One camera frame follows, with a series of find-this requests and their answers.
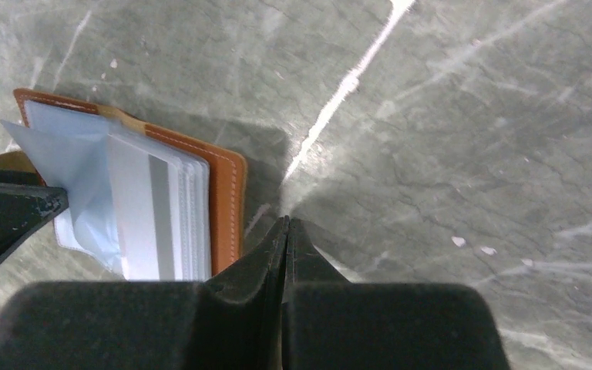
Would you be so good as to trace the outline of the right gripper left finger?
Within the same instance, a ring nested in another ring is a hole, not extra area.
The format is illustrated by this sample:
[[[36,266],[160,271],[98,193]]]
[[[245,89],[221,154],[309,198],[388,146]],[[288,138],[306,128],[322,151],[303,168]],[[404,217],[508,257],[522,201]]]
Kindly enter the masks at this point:
[[[289,217],[209,281],[193,284],[185,369],[276,369]]]

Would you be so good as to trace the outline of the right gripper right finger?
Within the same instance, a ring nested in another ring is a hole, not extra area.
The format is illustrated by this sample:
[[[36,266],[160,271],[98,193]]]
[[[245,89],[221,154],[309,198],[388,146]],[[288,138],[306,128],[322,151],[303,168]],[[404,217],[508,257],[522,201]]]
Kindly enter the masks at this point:
[[[349,283],[313,245],[305,222],[291,218],[286,243],[284,291],[281,302],[281,365],[291,369],[288,303],[297,283],[324,282]]]

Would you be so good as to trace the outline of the brown leather card holder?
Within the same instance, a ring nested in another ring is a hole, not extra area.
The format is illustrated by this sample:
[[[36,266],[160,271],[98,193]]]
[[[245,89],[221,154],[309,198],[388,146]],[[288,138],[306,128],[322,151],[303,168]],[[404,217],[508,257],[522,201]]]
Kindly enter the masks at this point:
[[[3,126],[64,189],[58,244],[129,281],[204,281],[241,255],[247,162],[111,106],[19,88]]]

